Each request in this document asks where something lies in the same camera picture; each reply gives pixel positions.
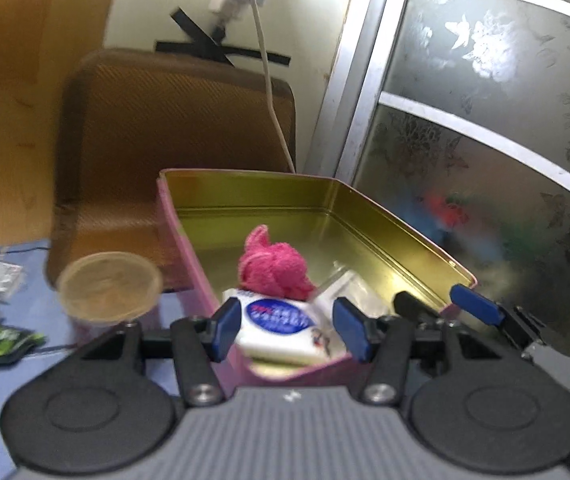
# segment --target pink tin box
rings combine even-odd
[[[238,285],[237,264],[247,234],[267,224],[273,242],[305,257],[309,277],[323,282],[335,262],[358,272],[386,301],[408,290],[435,310],[450,303],[456,283],[474,276],[392,213],[342,182],[263,171],[164,170],[158,179],[161,236],[188,316],[211,316],[222,292]],[[235,346],[215,365],[229,394],[239,384],[346,384],[362,373],[349,357],[265,376]]]

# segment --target screw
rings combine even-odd
[[[389,384],[370,384],[365,388],[363,397],[370,404],[387,404],[396,397],[396,390]]]
[[[219,388],[211,384],[196,384],[190,388],[189,399],[196,406],[211,406],[223,399]]]

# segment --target blue label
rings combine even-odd
[[[314,326],[314,322],[298,307],[267,298],[247,305],[247,315],[259,327],[274,334],[296,334]]]

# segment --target white wall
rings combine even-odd
[[[113,0],[105,47],[152,50],[156,40],[188,41],[171,19],[177,7],[210,33],[216,22],[210,0]],[[271,74],[289,82],[296,101],[297,166],[309,150],[321,101],[332,68],[349,0],[267,0],[261,22],[268,50],[291,56],[289,68],[270,63]],[[251,9],[227,27],[223,44],[257,48]],[[262,71],[260,60],[234,56],[241,68]]]

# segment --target wooden surface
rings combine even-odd
[[[65,77],[100,48],[111,0],[0,0],[0,244],[49,236]]]

